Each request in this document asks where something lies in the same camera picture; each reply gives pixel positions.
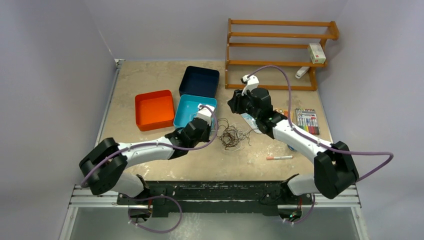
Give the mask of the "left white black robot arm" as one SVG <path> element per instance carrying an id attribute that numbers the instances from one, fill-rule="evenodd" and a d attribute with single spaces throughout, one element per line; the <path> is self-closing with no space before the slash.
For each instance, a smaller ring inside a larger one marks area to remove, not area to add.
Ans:
<path id="1" fill-rule="evenodd" d="M 155 140 L 119 143 L 112 137 L 99 142 L 79 163 L 84 175 L 81 187 L 93 195 L 108 191 L 124 194 L 138 205 L 149 199 L 147 184 L 142 176 L 125 169 L 156 160 L 172 160 L 198 150 L 199 143 L 210 144 L 212 117 L 194 117 L 185 127 Z"/>

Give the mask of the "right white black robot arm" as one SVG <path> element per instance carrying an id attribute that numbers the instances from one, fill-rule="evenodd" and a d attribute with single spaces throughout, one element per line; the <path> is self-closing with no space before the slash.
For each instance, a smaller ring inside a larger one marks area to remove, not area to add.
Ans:
<path id="1" fill-rule="evenodd" d="M 262 134 L 291 146 L 313 163 L 313 173 L 295 174 L 283 181 L 280 196 L 284 202 L 292 204 L 300 195 L 316 193 L 334 199 L 359 179 L 344 142 L 331 143 L 295 126 L 287 116 L 274 110 L 268 90 L 255 88 L 242 94 L 236 89 L 227 104 L 232 113 L 254 118 Z"/>

